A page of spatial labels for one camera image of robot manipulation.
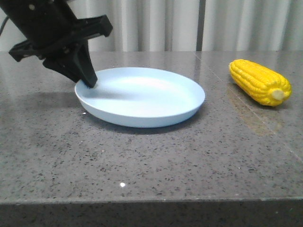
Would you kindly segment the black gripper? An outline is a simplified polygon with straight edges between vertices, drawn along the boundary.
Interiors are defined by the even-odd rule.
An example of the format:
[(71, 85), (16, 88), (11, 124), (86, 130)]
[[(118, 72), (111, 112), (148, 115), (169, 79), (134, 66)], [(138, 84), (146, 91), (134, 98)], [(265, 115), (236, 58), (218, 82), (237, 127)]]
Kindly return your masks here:
[(9, 51), (16, 61), (36, 55), (73, 82), (96, 85), (88, 40), (110, 35), (113, 26), (106, 15), (78, 19), (64, 0), (2, 0), (0, 8), (26, 37)]

